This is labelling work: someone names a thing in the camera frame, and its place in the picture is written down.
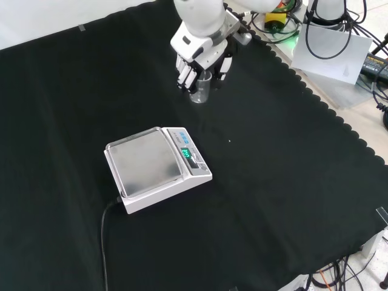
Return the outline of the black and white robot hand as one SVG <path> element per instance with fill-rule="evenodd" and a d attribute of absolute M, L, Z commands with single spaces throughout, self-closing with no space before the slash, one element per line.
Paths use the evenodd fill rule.
<path fill-rule="evenodd" d="M 220 85 L 228 74 L 236 43 L 247 45 L 252 36 L 241 20 L 229 10 L 225 10 L 224 23 L 211 36 L 197 37 L 191 34 L 185 23 L 179 26 L 170 41 L 175 50 L 177 87 L 189 93 L 199 89 L 199 79 L 203 73 L 211 73 L 210 79 Z"/>

